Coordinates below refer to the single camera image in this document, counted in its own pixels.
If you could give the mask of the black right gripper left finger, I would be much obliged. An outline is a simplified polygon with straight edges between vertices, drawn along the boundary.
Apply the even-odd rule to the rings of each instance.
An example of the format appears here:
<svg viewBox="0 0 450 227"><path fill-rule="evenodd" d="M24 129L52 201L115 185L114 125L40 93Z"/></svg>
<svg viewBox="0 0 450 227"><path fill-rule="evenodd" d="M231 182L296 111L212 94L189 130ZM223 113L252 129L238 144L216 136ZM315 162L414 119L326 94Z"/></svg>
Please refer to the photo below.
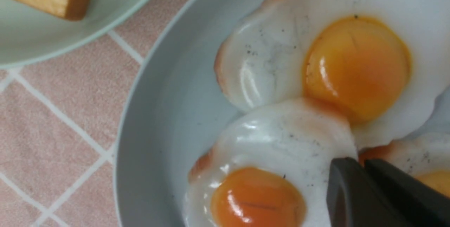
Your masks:
<svg viewBox="0 0 450 227"><path fill-rule="evenodd" d="M332 227L411 227L353 158L330 163L326 203Z"/></svg>

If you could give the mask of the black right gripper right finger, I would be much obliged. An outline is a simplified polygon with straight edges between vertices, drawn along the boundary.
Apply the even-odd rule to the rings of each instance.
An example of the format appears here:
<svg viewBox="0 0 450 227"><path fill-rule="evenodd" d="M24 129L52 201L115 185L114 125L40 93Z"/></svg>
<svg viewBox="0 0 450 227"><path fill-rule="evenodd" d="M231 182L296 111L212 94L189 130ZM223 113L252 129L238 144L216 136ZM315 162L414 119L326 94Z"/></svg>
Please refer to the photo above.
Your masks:
<svg viewBox="0 0 450 227"><path fill-rule="evenodd" d="M448 196L382 159L365 160L364 169L413 227L450 225Z"/></svg>

